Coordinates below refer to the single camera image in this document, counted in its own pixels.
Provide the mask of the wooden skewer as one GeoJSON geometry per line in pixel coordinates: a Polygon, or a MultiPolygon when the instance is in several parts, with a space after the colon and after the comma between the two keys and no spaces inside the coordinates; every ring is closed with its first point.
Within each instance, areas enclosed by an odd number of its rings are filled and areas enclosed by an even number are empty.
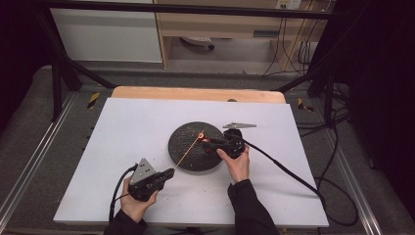
{"type": "Polygon", "coordinates": [[[182,158],[179,160],[179,162],[176,164],[176,166],[174,168],[178,168],[180,166],[180,164],[188,156],[188,154],[190,153],[190,151],[192,150],[192,148],[195,146],[195,144],[204,137],[204,132],[205,132],[205,130],[202,130],[198,134],[198,136],[196,137],[196,139],[193,141],[193,143],[190,145],[190,147],[186,150],[186,152],[184,153],[184,155],[182,156],[182,158]]]}

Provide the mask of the white table cover board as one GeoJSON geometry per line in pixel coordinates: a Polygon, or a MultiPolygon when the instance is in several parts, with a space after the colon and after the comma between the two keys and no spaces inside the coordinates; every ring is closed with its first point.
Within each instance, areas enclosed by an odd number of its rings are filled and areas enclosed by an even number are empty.
{"type": "Polygon", "coordinates": [[[158,171],[172,167],[168,140],[177,127],[190,121],[217,128],[230,122],[255,124],[242,130],[254,144],[251,181],[276,225],[327,226],[289,105],[121,98],[107,100],[55,221],[106,223],[121,175],[141,159],[158,171]]]}

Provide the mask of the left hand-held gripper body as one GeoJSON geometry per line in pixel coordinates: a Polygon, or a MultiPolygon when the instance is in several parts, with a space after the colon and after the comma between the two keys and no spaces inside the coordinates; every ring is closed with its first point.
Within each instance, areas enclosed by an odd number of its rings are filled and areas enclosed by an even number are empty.
{"type": "Polygon", "coordinates": [[[137,201],[147,202],[155,191],[163,188],[161,173],[156,172],[146,159],[142,159],[133,172],[128,193],[137,201]]]}

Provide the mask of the wooden shelf unit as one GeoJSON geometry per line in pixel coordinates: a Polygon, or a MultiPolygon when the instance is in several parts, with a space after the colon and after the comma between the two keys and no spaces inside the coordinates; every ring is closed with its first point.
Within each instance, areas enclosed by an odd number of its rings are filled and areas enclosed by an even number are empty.
{"type": "MultiPolygon", "coordinates": [[[[220,7],[276,8],[277,0],[153,0],[156,4],[203,5],[220,7]]],[[[299,10],[321,12],[326,5],[322,0],[301,0],[299,10]]],[[[320,40],[327,24],[325,20],[271,19],[187,14],[156,14],[162,62],[167,65],[171,39],[174,37],[210,37],[268,39],[277,53],[282,71],[294,67],[296,52],[302,42],[320,40]]]]}

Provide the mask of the black metal frame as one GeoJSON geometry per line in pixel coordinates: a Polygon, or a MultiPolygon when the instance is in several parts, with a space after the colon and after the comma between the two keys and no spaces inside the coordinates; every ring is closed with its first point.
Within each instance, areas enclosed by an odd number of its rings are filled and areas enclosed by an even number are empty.
{"type": "Polygon", "coordinates": [[[37,22],[46,36],[47,41],[52,44],[49,56],[52,58],[53,68],[53,90],[54,90],[54,118],[62,108],[60,78],[64,80],[70,90],[79,90],[82,84],[75,73],[86,75],[106,88],[116,88],[115,84],[75,62],[64,49],[60,35],[55,32],[46,20],[44,12],[53,9],[92,10],[92,11],[116,11],[116,12],[139,12],[139,13],[163,13],[163,14],[187,14],[187,15],[214,15],[214,16],[238,16],[238,17],[263,17],[263,18],[285,18],[285,19],[312,19],[312,20],[343,20],[347,18],[346,13],[336,12],[311,12],[300,10],[267,10],[260,8],[241,7],[219,7],[177,4],[154,4],[154,3],[125,3],[104,1],[75,1],[75,0],[34,0],[29,2],[37,22]]]}

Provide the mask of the white chair base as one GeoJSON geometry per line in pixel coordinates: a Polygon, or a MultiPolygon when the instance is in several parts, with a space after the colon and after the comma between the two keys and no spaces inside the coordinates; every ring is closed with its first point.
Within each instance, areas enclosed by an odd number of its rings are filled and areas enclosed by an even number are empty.
{"type": "Polygon", "coordinates": [[[209,50],[214,49],[214,45],[209,37],[182,37],[182,40],[193,45],[208,47],[209,50]]]}

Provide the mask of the wooden board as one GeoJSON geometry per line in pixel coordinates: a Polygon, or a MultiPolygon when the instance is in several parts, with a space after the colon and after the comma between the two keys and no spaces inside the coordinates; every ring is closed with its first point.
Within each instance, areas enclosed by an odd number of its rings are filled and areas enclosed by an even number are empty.
{"type": "Polygon", "coordinates": [[[151,86],[119,86],[114,89],[113,98],[131,99],[165,99],[165,100],[195,100],[195,101],[224,101],[248,103],[285,104],[286,99],[281,92],[258,91],[251,89],[203,89],[179,87],[151,86]]]}

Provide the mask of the white power strip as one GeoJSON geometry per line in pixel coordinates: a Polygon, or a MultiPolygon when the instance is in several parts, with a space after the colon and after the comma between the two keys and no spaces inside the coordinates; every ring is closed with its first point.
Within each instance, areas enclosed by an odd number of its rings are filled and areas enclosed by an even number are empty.
{"type": "Polygon", "coordinates": [[[277,0],[276,8],[282,10],[298,10],[301,0],[277,0]]]}

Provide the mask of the person's left hand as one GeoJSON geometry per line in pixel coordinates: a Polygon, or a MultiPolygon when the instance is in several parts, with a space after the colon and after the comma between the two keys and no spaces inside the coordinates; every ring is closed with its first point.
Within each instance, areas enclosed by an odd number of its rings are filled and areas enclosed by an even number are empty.
{"type": "Polygon", "coordinates": [[[121,210],[135,222],[140,222],[146,210],[157,201],[158,191],[155,191],[147,202],[137,201],[128,194],[130,177],[123,181],[122,194],[120,198],[121,210]]]}

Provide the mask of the black round plate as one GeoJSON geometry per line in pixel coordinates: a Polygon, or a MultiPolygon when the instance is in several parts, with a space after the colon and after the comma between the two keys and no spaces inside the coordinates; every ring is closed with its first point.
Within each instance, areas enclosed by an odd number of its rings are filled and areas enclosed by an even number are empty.
{"type": "MultiPolygon", "coordinates": [[[[168,152],[175,164],[179,162],[198,134],[204,132],[204,138],[223,140],[222,132],[215,126],[201,121],[193,121],[179,126],[171,134],[168,141],[168,152]]],[[[202,139],[192,148],[188,156],[180,164],[180,168],[200,172],[210,170],[220,164],[221,158],[216,152],[206,153],[202,139]]]]}

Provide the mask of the aluminium rail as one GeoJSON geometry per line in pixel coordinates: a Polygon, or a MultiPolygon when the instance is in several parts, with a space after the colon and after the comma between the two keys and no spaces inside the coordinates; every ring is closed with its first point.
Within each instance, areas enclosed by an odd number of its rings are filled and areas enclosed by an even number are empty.
{"type": "Polygon", "coordinates": [[[336,148],[335,159],[337,161],[339,171],[345,181],[347,191],[356,203],[359,218],[366,234],[383,235],[381,226],[379,225],[378,220],[374,215],[362,188],[360,187],[357,177],[346,160],[346,155],[344,154],[340,143],[337,142],[338,138],[336,137],[335,131],[331,129],[326,130],[326,135],[331,145],[336,148]]]}
{"type": "Polygon", "coordinates": [[[17,205],[23,197],[24,191],[28,187],[34,173],[41,165],[44,156],[48,152],[51,144],[53,143],[55,136],[59,132],[62,124],[64,123],[72,105],[74,99],[78,96],[77,92],[70,92],[63,104],[63,110],[58,115],[57,119],[52,121],[48,126],[45,134],[42,136],[36,149],[30,156],[30,159],[23,169],[23,172],[19,176],[13,189],[7,196],[5,202],[0,207],[0,223],[4,223],[7,217],[11,217],[14,213],[17,205]]]}

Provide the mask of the white cabinet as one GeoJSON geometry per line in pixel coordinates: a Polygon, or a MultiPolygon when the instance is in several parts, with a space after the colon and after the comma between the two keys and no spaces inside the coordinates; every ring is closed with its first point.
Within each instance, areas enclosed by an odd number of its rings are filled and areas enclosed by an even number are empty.
{"type": "Polygon", "coordinates": [[[162,61],[154,14],[65,9],[51,12],[73,60],[162,61]]]}

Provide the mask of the person's right hand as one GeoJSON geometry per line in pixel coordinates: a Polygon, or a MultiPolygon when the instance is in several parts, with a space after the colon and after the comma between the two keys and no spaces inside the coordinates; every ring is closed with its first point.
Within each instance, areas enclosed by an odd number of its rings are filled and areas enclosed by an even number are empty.
{"type": "Polygon", "coordinates": [[[229,174],[235,183],[239,183],[250,177],[250,148],[245,146],[245,151],[237,158],[232,159],[225,151],[217,149],[216,153],[226,163],[229,174]]]}

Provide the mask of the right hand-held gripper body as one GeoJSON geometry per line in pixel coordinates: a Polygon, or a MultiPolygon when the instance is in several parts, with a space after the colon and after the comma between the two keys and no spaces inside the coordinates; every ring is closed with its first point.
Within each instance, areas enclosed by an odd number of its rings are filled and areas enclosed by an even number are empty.
{"type": "Polygon", "coordinates": [[[245,141],[242,136],[242,128],[255,127],[255,124],[231,122],[224,125],[223,135],[226,139],[225,152],[231,159],[239,158],[245,151],[245,141]]]}

